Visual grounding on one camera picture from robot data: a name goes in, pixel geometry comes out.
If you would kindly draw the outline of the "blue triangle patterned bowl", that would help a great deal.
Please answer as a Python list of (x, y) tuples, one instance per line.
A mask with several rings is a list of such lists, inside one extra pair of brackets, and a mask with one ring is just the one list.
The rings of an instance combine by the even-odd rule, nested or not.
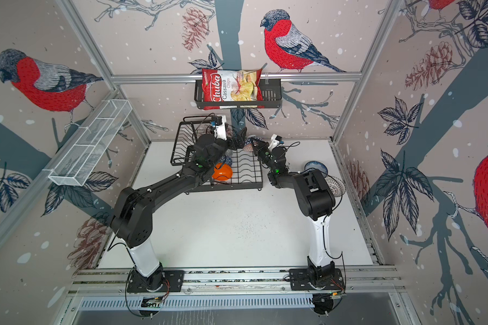
[(229, 157), (228, 155), (224, 155), (224, 156), (221, 158), (220, 162), (221, 162), (223, 165), (228, 165), (228, 166), (230, 166), (230, 167), (231, 167), (231, 166), (232, 166), (232, 164), (233, 164), (232, 158), (231, 158), (231, 157)]

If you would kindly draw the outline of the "plain orange bowl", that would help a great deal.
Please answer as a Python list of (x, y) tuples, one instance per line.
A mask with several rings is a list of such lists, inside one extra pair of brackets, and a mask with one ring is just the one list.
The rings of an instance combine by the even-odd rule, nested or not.
[(233, 170), (230, 165), (226, 163), (218, 163), (214, 168), (212, 179), (214, 181), (229, 181), (232, 179)]

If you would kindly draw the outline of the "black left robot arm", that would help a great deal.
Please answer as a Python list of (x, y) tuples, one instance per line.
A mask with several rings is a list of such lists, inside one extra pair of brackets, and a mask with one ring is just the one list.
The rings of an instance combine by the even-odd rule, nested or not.
[(232, 137), (201, 135), (187, 148), (187, 161), (179, 172), (147, 187), (128, 187), (120, 192), (110, 228), (126, 245), (136, 268), (132, 273), (142, 281), (144, 290), (156, 292), (165, 282), (162, 263), (150, 242), (154, 212), (176, 196), (206, 183), (226, 151), (242, 149), (246, 137), (246, 127)]

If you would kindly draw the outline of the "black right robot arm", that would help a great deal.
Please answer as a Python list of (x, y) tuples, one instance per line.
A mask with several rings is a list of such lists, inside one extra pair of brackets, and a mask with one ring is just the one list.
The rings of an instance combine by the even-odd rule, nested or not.
[[(258, 161), (269, 169), (268, 179), (271, 185), (279, 189), (292, 189), (299, 209), (303, 215), (313, 221), (318, 228), (318, 220), (332, 214), (336, 199), (325, 177), (318, 169), (310, 168), (302, 172), (291, 172), (287, 166), (285, 146), (273, 147), (261, 139), (252, 139), (253, 154)], [(308, 257), (306, 269), (291, 269), (287, 280), (293, 291), (336, 290), (345, 292), (345, 280), (341, 270), (336, 268), (334, 259), (326, 265)]]

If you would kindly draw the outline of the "orange patterned ceramic bowl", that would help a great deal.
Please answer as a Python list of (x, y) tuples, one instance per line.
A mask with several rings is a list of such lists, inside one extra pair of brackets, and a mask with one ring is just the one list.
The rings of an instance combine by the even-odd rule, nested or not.
[(245, 152), (253, 152), (253, 145), (255, 144), (256, 141), (257, 141), (256, 137), (247, 138), (243, 150)]

